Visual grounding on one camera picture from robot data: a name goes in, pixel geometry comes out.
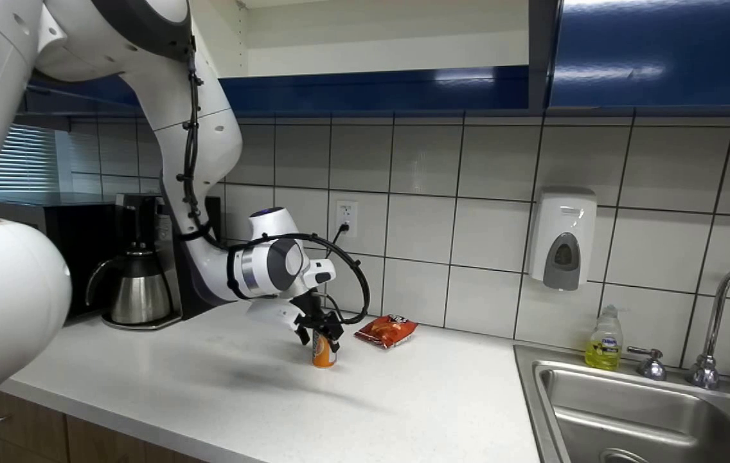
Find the wall outlet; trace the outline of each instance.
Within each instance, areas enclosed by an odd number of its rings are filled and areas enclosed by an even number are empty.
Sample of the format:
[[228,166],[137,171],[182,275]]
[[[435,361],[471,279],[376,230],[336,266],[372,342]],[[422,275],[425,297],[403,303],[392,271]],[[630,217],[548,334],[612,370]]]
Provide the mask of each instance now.
[[341,224],[349,226],[347,238],[358,238],[358,233],[360,233],[360,204],[355,204],[355,200],[340,200],[336,204],[336,226],[341,226]]

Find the cabinet door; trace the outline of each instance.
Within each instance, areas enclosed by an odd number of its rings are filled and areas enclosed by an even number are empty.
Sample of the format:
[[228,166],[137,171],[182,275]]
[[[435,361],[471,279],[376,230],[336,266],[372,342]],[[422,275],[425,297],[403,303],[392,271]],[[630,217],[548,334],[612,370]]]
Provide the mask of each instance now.
[[8,395],[0,395],[0,444],[67,463],[63,417]]
[[730,109],[730,0],[563,0],[552,109]]
[[21,446],[12,446],[8,440],[0,440],[0,463],[53,463],[39,453],[30,453]]
[[67,417],[71,463],[196,463],[179,453]]

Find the kitchen counter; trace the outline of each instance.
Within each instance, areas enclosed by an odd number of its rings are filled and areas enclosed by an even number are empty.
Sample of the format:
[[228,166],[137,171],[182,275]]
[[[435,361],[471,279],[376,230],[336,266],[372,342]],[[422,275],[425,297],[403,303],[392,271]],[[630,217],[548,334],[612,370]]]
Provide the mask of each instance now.
[[351,333],[322,370],[245,303],[162,333],[88,319],[2,392],[204,462],[539,462],[509,342],[419,328],[382,354]]

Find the sink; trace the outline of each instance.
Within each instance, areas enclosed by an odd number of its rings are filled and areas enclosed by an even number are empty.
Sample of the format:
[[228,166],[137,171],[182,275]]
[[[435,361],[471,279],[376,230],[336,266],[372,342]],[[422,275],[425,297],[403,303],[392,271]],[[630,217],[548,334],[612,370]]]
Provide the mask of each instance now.
[[543,462],[727,463],[730,396],[516,347]]

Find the wooden cabinet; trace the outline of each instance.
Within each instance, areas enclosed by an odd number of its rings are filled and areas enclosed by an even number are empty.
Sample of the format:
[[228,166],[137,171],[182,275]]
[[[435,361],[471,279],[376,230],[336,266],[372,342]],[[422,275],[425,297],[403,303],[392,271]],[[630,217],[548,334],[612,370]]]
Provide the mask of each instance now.
[[0,395],[0,463],[67,463],[63,417]]
[[193,459],[168,449],[157,449],[71,417],[67,417],[67,444],[71,463],[193,463]]
[[0,463],[196,463],[112,431],[0,395]]

